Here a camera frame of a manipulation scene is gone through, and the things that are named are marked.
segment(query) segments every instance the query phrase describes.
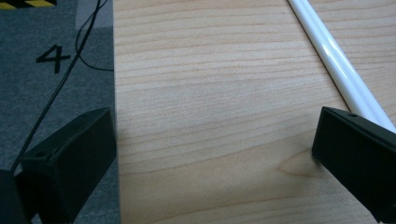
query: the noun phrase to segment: black object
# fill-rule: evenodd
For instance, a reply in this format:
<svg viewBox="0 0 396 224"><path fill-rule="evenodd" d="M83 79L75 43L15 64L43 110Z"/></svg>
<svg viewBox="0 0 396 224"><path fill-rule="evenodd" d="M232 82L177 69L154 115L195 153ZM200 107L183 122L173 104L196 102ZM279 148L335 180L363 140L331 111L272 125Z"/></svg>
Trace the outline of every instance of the black object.
<svg viewBox="0 0 396 224"><path fill-rule="evenodd" d="M23 223L17 218L29 220L38 212L43 223L73 222L116 153L109 108L78 116L26 152L15 178L0 173L0 204L15 210L4 217Z"/></svg>
<svg viewBox="0 0 396 224"><path fill-rule="evenodd" d="M312 148L375 217L396 223L396 134L356 114L322 107Z"/></svg>

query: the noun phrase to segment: wood grain surface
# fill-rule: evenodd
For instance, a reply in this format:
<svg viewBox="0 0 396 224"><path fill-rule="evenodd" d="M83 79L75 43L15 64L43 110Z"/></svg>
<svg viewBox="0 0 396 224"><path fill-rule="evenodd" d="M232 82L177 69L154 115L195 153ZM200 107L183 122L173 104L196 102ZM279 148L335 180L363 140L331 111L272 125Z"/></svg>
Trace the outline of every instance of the wood grain surface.
<svg viewBox="0 0 396 224"><path fill-rule="evenodd" d="M396 2L311 4L396 122ZM289 3L116 0L122 223L375 223L310 156L347 109Z"/></svg>

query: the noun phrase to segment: gray carpet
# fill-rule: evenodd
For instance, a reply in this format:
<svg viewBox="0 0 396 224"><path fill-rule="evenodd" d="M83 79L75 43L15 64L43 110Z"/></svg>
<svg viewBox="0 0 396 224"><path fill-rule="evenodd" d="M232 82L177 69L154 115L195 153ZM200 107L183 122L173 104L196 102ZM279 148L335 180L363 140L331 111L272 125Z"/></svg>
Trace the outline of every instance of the gray carpet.
<svg viewBox="0 0 396 224"><path fill-rule="evenodd" d="M0 10L0 169L10 168L72 62L78 28L91 15L94 5L95 1L58 0L55 7ZM93 66L112 69L112 1L106 7L98 16L82 55ZM61 60L59 74L54 73L55 62L36 62L54 45L63 47L63 56L71 56ZM94 70L78 61L30 148L84 112L109 106L114 116L114 101L114 73ZM75 223L120 223L116 161Z"/></svg>

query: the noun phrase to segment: white tube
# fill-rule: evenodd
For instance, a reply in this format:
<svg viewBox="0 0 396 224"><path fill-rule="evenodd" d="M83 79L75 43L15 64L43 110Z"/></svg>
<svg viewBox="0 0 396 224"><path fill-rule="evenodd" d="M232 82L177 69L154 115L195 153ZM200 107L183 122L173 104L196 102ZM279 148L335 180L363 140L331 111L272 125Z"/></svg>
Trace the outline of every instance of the white tube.
<svg viewBox="0 0 396 224"><path fill-rule="evenodd" d="M358 72L353 68L309 2L307 0L289 0L289 3L350 110L396 133L395 127L381 105L361 80Z"/></svg>

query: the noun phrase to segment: number 4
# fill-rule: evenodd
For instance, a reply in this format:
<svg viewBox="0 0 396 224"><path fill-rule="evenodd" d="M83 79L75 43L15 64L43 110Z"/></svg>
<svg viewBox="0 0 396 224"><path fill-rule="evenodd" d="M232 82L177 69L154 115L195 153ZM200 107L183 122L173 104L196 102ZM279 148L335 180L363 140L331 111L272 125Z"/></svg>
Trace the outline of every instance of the number 4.
<svg viewBox="0 0 396 224"><path fill-rule="evenodd" d="M56 56L47 58L54 50L56 50ZM69 59L70 55L62 56L62 47L58 47L57 45L52 46L49 50L47 50L43 55L38 57L35 62L36 63L48 63L55 62L54 73L58 74L61 68L61 60Z"/></svg>

